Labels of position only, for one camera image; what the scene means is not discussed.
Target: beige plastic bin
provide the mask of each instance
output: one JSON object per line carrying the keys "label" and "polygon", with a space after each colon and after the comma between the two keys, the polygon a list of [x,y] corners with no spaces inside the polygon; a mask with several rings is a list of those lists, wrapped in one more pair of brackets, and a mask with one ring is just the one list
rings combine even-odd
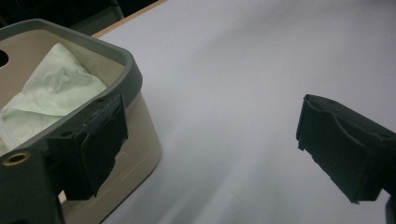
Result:
{"label": "beige plastic bin", "polygon": [[[66,223],[99,223],[151,174],[161,157],[161,144],[140,92],[142,77],[132,55],[124,49],[47,21],[25,21],[0,30],[0,50],[9,57],[8,63],[0,67],[0,107],[21,91],[28,77],[56,43],[65,45],[91,74],[105,83],[107,89],[98,97],[116,92],[124,95],[129,138],[97,197],[69,202],[60,196]],[[20,147],[46,147],[40,139],[79,110]]]}

